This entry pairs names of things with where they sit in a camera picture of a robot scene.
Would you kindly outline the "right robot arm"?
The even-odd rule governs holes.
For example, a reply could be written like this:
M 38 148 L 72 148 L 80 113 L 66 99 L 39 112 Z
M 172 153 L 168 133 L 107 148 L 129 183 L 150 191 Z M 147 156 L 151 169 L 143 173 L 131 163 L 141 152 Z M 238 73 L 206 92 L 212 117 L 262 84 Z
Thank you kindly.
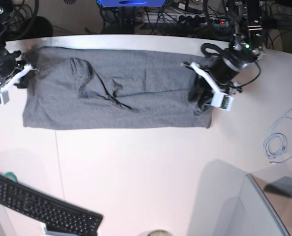
M 35 65 L 18 59 L 22 54 L 20 50 L 11 53 L 6 49 L 6 42 L 10 37 L 20 40 L 32 28 L 38 14 L 39 1 L 34 1 L 29 19 L 21 15 L 24 7 L 30 7 L 24 0 L 17 4 L 12 0 L 0 0 L 0 93 L 13 85 L 20 87 L 21 79 L 37 70 Z

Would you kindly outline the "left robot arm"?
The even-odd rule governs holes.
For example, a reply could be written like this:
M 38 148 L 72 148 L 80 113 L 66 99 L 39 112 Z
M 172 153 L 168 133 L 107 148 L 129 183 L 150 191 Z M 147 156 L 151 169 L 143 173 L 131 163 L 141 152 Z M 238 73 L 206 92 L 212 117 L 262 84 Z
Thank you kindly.
M 225 49 L 212 43 L 203 43 L 202 54 L 211 62 L 202 65 L 197 62 L 187 67 L 200 78 L 204 88 L 202 98 L 208 105 L 229 111 L 233 94 L 242 92 L 248 83 L 233 79 L 249 64 L 257 64 L 263 54 L 261 5 L 258 0 L 222 1 L 228 32 L 212 32 L 216 37 L 227 36 L 229 45 Z

